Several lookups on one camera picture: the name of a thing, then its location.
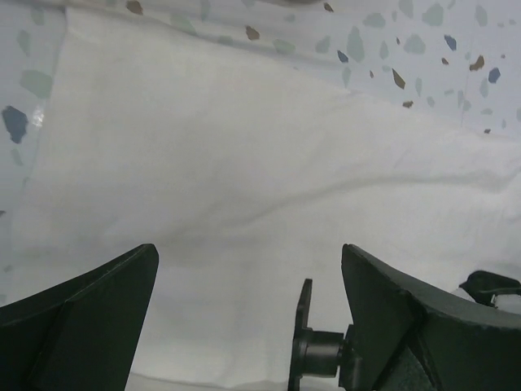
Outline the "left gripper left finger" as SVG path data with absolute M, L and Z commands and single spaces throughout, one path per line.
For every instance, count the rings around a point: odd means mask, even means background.
M 1 308 L 3 390 L 123 390 L 159 265 L 142 244 Z

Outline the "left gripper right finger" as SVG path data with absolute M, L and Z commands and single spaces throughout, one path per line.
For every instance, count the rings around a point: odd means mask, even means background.
M 381 390 L 405 354 L 433 390 L 518 390 L 520 317 L 402 273 L 353 244 L 341 270 L 353 324 L 346 390 Z

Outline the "white printed t shirt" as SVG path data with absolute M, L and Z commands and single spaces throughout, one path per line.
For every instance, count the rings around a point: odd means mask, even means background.
M 154 244 L 137 384 L 280 390 L 303 280 L 314 326 L 351 318 L 346 243 L 448 292 L 519 277 L 519 143 L 135 15 L 67 22 L 7 300 Z

